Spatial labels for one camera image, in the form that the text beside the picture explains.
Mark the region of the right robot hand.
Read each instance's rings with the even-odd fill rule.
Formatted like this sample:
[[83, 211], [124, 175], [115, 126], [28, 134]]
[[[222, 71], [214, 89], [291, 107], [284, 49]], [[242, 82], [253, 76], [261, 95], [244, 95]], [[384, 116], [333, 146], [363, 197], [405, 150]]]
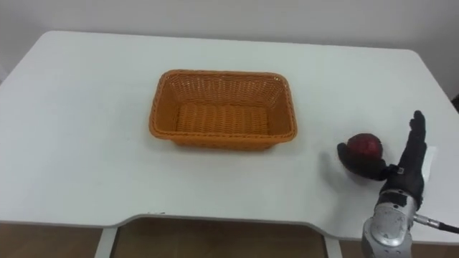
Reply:
[[425, 189], [425, 180], [422, 177], [422, 165], [427, 151], [425, 126], [425, 116], [416, 110], [410, 120], [410, 133], [397, 165], [388, 165], [382, 158], [357, 153], [345, 143], [337, 145], [339, 160], [348, 171], [358, 176], [384, 181], [381, 191], [404, 191], [415, 200], [417, 208], [420, 208]]

